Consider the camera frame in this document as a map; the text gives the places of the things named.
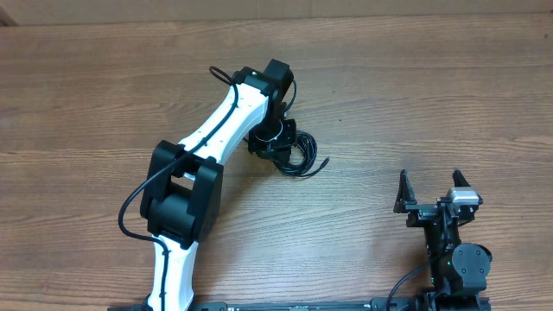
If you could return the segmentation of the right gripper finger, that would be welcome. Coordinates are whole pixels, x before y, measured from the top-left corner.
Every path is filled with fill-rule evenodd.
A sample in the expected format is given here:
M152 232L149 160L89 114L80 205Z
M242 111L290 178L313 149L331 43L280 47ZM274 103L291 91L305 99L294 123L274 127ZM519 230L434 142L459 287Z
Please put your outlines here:
M452 179L454 181L454 187L470 187L470 184L458 168L452 173Z
M400 172L397 198L393 207L394 213L408 213L411 206L416 205L416 196L408 179L408 172L403 169Z

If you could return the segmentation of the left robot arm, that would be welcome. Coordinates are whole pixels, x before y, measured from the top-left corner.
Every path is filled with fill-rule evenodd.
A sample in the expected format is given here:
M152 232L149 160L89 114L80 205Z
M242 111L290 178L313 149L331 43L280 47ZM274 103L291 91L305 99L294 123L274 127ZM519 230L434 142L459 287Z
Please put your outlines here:
M284 164L296 144L296 123L283 98L294 83L289 65L271 60L228 75L211 73L229 90L207 121L178 143L155 147L142 188L140 214L155 246L155 276L144 309L186 310L192 304L196 251L219 215L224 165L242 140L258 157Z

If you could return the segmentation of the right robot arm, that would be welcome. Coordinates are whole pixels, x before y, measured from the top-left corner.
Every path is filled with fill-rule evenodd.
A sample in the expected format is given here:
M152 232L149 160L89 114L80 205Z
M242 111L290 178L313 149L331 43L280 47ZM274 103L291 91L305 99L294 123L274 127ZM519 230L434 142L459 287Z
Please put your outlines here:
M480 297L493 261L481 244L463 243L459 228L474 220L483 199L460 170L452 173L454 186L434 204L419 204L406 170L400 173L394 213L407 215L408 227L424 230L429 261L402 277L386 298L387 310L489 310L490 302ZM429 269L430 288L413 298L396 299L403 283Z

